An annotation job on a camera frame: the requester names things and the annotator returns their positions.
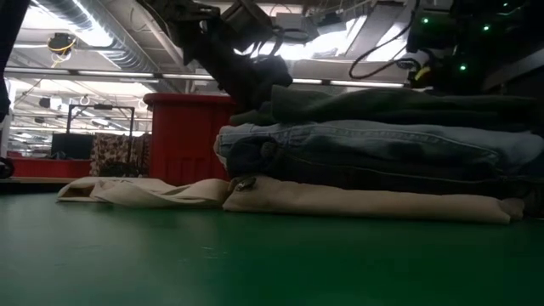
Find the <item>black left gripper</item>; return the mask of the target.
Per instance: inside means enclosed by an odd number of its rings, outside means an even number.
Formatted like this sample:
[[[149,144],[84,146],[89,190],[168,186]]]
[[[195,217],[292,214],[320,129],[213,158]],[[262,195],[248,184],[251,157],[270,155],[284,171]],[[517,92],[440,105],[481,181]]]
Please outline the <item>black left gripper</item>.
[[[184,62],[200,64],[242,111],[257,110],[271,99],[275,86],[292,84],[286,62],[279,56],[251,59],[234,51],[230,26],[221,19],[182,24]]]

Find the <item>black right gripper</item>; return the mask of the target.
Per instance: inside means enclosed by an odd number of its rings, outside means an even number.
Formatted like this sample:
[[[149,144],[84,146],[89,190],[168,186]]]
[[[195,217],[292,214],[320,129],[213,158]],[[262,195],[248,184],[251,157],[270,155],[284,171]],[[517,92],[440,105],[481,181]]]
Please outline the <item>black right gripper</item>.
[[[452,0],[449,8],[418,4],[406,50],[426,59],[409,75],[414,88],[476,94],[489,70],[492,46],[505,30],[510,0]]]

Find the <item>dark green garment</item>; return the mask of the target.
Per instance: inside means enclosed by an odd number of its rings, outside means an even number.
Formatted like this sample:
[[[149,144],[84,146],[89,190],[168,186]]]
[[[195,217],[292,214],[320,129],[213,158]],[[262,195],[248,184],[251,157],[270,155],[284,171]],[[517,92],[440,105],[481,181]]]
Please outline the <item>dark green garment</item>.
[[[229,123],[363,120],[399,125],[438,125],[544,134],[544,101],[502,96],[437,96],[407,88],[370,88],[331,95],[274,87],[260,108],[233,115]]]

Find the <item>dark blue jeans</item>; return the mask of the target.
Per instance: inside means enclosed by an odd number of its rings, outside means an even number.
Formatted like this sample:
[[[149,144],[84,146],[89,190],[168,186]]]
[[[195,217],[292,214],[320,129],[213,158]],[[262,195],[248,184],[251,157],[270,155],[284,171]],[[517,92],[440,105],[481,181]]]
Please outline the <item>dark blue jeans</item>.
[[[226,168],[231,177],[262,174],[281,181],[345,190],[468,194],[499,199],[544,197],[544,162],[541,161],[510,174],[488,163],[410,163],[356,153],[297,150],[268,136],[236,141],[226,154]]]

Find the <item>beige shorts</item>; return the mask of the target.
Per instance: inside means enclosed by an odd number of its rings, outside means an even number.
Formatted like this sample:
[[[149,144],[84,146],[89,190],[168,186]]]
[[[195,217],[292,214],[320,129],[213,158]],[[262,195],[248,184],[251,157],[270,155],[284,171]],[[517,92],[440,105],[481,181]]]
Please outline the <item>beige shorts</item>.
[[[242,178],[231,187],[223,209],[244,213],[284,213],[363,218],[510,224],[524,216],[520,199],[481,195],[428,195],[375,190],[343,190],[326,185]]]

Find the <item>red plastic laundry bin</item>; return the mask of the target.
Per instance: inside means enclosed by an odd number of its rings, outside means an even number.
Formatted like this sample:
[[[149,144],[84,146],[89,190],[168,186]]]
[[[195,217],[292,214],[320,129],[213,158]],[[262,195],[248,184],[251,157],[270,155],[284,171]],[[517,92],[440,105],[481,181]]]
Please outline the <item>red plastic laundry bin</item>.
[[[213,144],[234,114],[230,97],[148,93],[144,102],[152,109],[151,178],[177,186],[228,178]]]

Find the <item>long ceiling light strip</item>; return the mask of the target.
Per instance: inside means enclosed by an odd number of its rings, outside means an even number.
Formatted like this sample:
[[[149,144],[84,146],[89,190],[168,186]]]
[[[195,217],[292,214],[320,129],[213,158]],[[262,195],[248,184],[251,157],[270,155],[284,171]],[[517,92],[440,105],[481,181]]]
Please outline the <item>long ceiling light strip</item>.
[[[19,78],[41,78],[62,79],[70,78],[113,78],[120,82],[158,82],[159,80],[185,80],[185,81],[213,81],[209,75],[202,74],[178,74],[178,73],[149,73],[149,72],[126,72],[126,71],[91,71],[55,68],[32,68],[8,66],[4,74],[9,77]],[[364,82],[364,81],[343,81],[326,79],[294,78],[293,84],[337,86],[352,88],[402,88],[400,82]]]

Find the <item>black metal rack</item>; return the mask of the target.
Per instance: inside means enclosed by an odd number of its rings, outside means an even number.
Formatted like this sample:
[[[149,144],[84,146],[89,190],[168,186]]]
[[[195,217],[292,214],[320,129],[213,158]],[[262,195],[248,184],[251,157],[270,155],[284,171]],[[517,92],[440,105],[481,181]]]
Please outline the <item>black metal rack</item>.
[[[133,128],[134,128],[134,122],[135,122],[135,108],[132,106],[115,106],[115,105],[106,105],[106,104],[95,104],[95,105],[68,105],[68,115],[67,115],[67,123],[66,123],[66,130],[65,133],[69,134],[71,132],[71,122],[73,119],[75,119],[78,115],[72,115],[72,111],[75,108],[80,109],[81,111],[85,111],[88,107],[92,107],[95,110],[100,111],[112,111],[114,109],[118,110],[129,110],[131,112],[130,116],[130,128],[129,128],[129,135],[128,135],[128,146],[127,150],[128,153],[131,153],[132,147],[133,147]]]

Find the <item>patterned box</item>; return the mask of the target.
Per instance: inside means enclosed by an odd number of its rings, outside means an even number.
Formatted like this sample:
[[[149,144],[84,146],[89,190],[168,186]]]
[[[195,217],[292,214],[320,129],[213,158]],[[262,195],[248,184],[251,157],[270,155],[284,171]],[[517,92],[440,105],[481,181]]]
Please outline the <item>patterned box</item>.
[[[97,133],[90,155],[93,177],[144,178],[149,175],[150,134],[139,137]]]

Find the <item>black box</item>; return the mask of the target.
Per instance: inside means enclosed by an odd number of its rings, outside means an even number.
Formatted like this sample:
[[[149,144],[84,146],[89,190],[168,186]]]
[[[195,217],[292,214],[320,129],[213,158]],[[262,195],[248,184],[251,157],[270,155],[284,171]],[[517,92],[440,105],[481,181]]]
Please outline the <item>black box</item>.
[[[94,136],[78,133],[55,133],[52,137],[51,156],[61,159],[88,160]]]

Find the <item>green table mat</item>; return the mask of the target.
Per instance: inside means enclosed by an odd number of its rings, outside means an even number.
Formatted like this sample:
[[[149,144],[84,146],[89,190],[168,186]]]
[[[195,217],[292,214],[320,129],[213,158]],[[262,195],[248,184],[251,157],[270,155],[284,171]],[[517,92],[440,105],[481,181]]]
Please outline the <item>green table mat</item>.
[[[0,196],[0,306],[544,306],[544,220],[139,210]]]

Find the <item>red flat crate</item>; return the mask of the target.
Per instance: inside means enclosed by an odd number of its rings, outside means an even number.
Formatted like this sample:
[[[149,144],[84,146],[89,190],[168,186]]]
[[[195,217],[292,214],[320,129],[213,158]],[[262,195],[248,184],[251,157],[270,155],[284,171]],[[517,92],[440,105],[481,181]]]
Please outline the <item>red flat crate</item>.
[[[78,179],[90,173],[90,160],[51,160],[13,157],[15,177]]]

